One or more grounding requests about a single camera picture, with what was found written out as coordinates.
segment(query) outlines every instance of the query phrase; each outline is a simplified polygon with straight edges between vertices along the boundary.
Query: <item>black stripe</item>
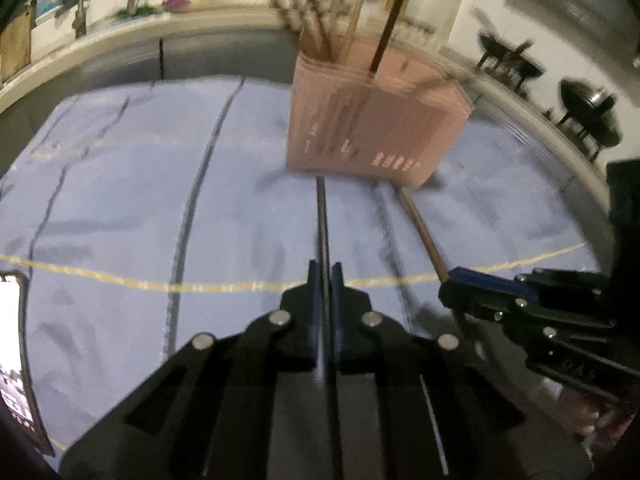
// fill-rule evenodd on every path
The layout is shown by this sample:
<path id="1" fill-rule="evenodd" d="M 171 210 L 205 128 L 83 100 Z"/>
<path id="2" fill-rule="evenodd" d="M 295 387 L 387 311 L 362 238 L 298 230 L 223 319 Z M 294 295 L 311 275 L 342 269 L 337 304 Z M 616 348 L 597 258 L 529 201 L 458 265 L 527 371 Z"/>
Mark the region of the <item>black stripe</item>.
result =
<path id="1" fill-rule="evenodd" d="M 44 134 L 44 135 L 42 136 L 42 138 L 40 139 L 40 141 L 36 144 L 36 147 L 35 147 L 35 148 L 33 148 L 33 149 L 31 150 L 31 155 L 33 155 L 33 153 L 37 152 L 37 151 L 42 147 L 42 145 L 43 145 L 45 142 L 47 142 L 47 139 L 49 139 L 49 136 L 50 136 L 50 134 L 52 133 L 52 131 L 55 129 L 55 127 L 56 127 L 56 126 L 58 126 L 58 123 L 59 123 L 62 119 L 64 119 L 64 117 L 65 117 L 65 116 L 66 116 L 66 115 L 67 115 L 67 114 L 68 114 L 68 113 L 73 109 L 74 105 L 75 105 L 79 100 L 80 100 L 80 95 L 77 95 L 77 96 L 76 96 L 76 99 L 75 99 L 75 100 L 74 100 L 74 101 L 73 101 L 73 102 L 68 106 L 68 108 L 67 108 L 64 112 L 62 112 L 62 113 L 58 116 L 58 118 L 53 122 L 53 124 L 52 124 L 52 125 L 51 125 L 51 127 L 49 128 L 49 131 L 48 131 L 46 134 Z"/>
<path id="2" fill-rule="evenodd" d="M 164 38 L 158 41 L 158 56 L 160 57 L 160 81 L 164 81 Z"/>
<path id="3" fill-rule="evenodd" d="M 118 124 L 120 122 L 122 116 L 124 115 L 124 111 L 127 109 L 128 106 L 129 106 L 129 98 L 127 98 L 124 101 L 123 105 L 120 107 L 120 111 L 118 112 L 118 115 L 117 115 L 116 119 L 112 123 L 107 124 L 102 129 L 102 131 L 96 136 L 96 139 L 98 139 L 98 140 L 103 139 L 104 136 L 107 134 L 107 132 L 109 130 L 111 130 L 116 124 Z M 87 146 L 82 151 L 82 155 L 80 156 L 80 160 L 84 160 L 86 158 L 86 156 L 89 154 L 90 151 L 91 151 L 90 147 Z M 47 223 L 49 222 L 49 217 L 51 216 L 51 211 L 53 210 L 54 202 L 56 201 L 56 198 L 60 194 L 60 191 L 62 191 L 62 185 L 65 183 L 66 175 L 67 175 L 69 169 L 71 168 L 72 164 L 73 164 L 72 162 L 68 162 L 62 167 L 62 171 L 60 171 L 60 177 L 58 179 L 58 184 L 56 185 L 56 189 L 53 190 L 53 193 L 52 193 L 51 197 L 49 198 L 49 201 L 47 202 L 47 208 L 46 208 L 45 213 L 44 213 L 44 218 L 42 219 L 42 222 L 38 226 L 37 231 L 35 232 L 35 234 L 33 235 L 33 238 L 31 239 L 31 243 L 29 244 L 29 253 L 28 253 L 28 259 L 31 260 L 31 261 L 33 261 L 33 254 L 34 254 L 34 251 L 35 251 L 36 243 L 40 239 L 40 236 L 42 235 L 42 233 L 44 231 L 44 228 L 46 227 Z M 28 292 L 28 290 L 29 290 L 29 288 L 31 286 L 31 279 L 32 278 L 33 278 L 33 266 L 30 266 L 29 267 L 29 283 L 27 284 L 27 292 Z"/>
<path id="4" fill-rule="evenodd" d="M 560 189 L 560 194 L 564 193 L 564 190 L 567 189 L 569 187 L 569 184 L 571 184 L 574 180 L 575 175 L 572 175 L 569 180 L 566 181 L 566 184 L 564 184 L 564 186 L 562 186 L 562 188 Z"/>
<path id="5" fill-rule="evenodd" d="M 45 210 L 44 218 L 42 219 L 42 222 L 40 222 L 38 229 L 36 230 L 35 234 L 33 235 L 33 238 L 31 239 L 31 243 L 29 244 L 29 253 L 28 253 L 28 259 L 31 261 L 33 261 L 33 251 L 35 250 L 36 243 L 40 239 L 40 236 L 42 235 L 44 228 L 49 222 L 49 217 L 51 216 L 51 211 L 53 210 L 53 204 L 58 198 L 60 191 L 62 190 L 62 185 L 65 183 L 66 174 L 68 173 L 68 171 L 69 171 L 69 164 L 65 164 L 62 168 L 62 171 L 60 171 L 60 177 L 58 178 L 58 184 L 56 185 L 56 189 L 53 190 L 53 193 L 51 197 L 49 197 L 49 201 L 47 202 L 47 209 Z M 33 266 L 29 266 L 29 283 L 27 284 L 27 288 L 31 285 L 32 278 L 33 278 Z"/>
<path id="6" fill-rule="evenodd" d="M 204 182 L 204 177 L 207 174 L 207 170 L 209 169 L 209 163 L 211 161 L 211 155 L 213 154 L 213 149 L 216 146 L 216 141 L 218 140 L 218 136 L 220 135 L 220 130 L 222 129 L 222 124 L 225 121 L 226 115 L 231 108 L 231 105 L 242 89 L 244 85 L 244 77 L 241 79 L 238 88 L 231 94 L 229 99 L 226 101 L 224 108 L 222 108 L 222 113 L 218 117 L 216 121 L 216 125 L 213 128 L 213 132 L 209 137 L 209 142 L 207 143 L 207 147 L 204 152 L 204 156 L 202 157 L 202 161 L 200 163 L 200 168 L 198 169 L 198 173 L 196 174 L 196 178 L 193 181 L 193 185 L 191 186 L 191 193 L 189 195 L 189 199 L 184 207 L 184 212 L 182 214 L 182 225 L 180 226 L 180 234 L 178 235 L 178 245 L 175 249 L 174 254 L 174 266 L 172 269 L 171 275 L 171 284 L 172 285 L 180 285 L 184 279 L 184 264 L 186 261 L 187 255 L 187 245 L 189 244 L 189 236 L 191 235 L 191 228 L 193 227 L 193 218 L 196 211 L 196 206 L 198 205 L 198 197 L 200 195 L 200 188 L 202 187 L 202 183 Z M 169 301 L 167 305 L 167 316 L 166 316 L 166 327 L 164 334 L 164 348 L 162 350 L 162 354 L 164 358 L 171 357 L 175 353 L 175 338 L 178 329 L 178 311 L 180 310 L 180 292 L 169 292 Z"/>

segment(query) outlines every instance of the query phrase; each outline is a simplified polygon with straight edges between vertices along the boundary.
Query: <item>phone screen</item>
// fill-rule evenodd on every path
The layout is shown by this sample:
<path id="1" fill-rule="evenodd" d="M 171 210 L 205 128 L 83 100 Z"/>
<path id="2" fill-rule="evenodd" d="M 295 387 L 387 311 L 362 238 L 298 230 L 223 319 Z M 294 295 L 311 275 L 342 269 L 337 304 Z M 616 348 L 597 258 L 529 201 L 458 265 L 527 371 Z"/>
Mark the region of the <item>phone screen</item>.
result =
<path id="1" fill-rule="evenodd" d="M 30 440 L 47 454 L 52 451 L 31 393 L 24 355 L 24 293 L 26 278 L 0 275 L 0 396 Z"/>

